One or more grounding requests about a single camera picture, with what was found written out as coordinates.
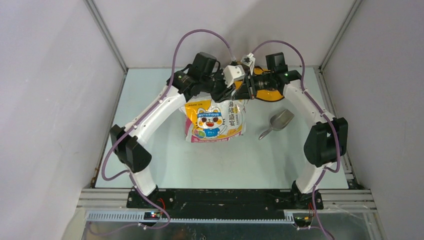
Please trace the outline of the yellow double pet bowl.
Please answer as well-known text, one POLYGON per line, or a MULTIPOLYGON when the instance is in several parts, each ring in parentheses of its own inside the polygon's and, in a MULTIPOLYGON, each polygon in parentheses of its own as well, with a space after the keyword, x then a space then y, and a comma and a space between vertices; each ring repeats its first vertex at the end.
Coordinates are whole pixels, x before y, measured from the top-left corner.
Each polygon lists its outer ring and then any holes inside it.
MULTIPOLYGON (((263 69, 260 66, 254 67, 254 76, 262 76, 265 73, 270 72, 268 69, 263 69)), ((272 88, 266 81, 262 80, 259 82, 259 86, 257 88, 257 95, 254 99, 258 99, 263 102, 278 102, 282 100, 284 96, 277 90, 272 88)))

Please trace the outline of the pet food bag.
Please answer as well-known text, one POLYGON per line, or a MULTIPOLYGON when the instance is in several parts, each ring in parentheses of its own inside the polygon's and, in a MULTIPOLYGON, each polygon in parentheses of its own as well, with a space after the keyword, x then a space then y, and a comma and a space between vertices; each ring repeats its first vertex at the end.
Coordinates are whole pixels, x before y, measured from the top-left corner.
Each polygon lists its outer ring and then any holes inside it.
POLYGON ((179 108, 185 114, 185 140, 190 143, 226 142, 246 131, 245 100, 215 102, 196 97, 179 108))

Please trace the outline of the metal food scoop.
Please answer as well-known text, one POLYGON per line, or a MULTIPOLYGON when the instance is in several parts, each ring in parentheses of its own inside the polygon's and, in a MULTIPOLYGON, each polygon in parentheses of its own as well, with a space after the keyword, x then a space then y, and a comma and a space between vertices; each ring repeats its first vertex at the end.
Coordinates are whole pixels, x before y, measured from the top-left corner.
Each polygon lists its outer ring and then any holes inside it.
POLYGON ((280 111, 279 113, 273 115, 269 119, 269 127, 267 130, 265 130, 263 133, 261 133, 258 137, 259 140, 262 140, 265 138, 269 133, 273 131, 281 131, 284 129, 294 118, 294 114, 288 110, 284 109, 280 111))

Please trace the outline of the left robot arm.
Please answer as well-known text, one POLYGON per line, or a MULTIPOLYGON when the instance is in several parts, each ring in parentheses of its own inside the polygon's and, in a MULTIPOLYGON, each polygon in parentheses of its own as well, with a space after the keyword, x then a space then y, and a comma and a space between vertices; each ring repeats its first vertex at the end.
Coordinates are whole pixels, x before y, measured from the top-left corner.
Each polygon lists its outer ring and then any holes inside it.
POLYGON ((173 112, 200 93, 210 94, 216 102, 229 100, 235 91, 235 81, 245 76, 241 65, 232 63, 214 71, 216 63, 214 56, 198 53, 193 63, 171 74, 162 92, 134 120, 110 129, 111 151, 125 165, 140 192, 138 201, 145 208, 153 208, 158 202, 154 192, 157 184, 149 167, 152 155, 145 149, 153 133, 173 112))

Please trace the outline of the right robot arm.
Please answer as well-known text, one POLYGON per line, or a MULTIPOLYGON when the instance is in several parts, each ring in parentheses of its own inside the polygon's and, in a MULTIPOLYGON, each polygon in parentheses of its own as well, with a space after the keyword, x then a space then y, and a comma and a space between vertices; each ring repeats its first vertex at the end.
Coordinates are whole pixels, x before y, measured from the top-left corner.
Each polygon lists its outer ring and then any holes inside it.
POLYGON ((303 146, 307 165, 294 181, 291 204, 304 209, 311 202, 310 194, 318 190, 327 172, 338 173, 341 157, 347 150, 348 122, 335 117, 312 96, 304 81, 305 70, 289 70, 282 52, 266 56, 267 70, 255 73, 253 53, 244 56, 240 64, 232 62, 223 70, 228 88, 233 88, 233 100, 254 99, 260 90, 278 91, 293 104, 303 117, 309 133, 303 146))

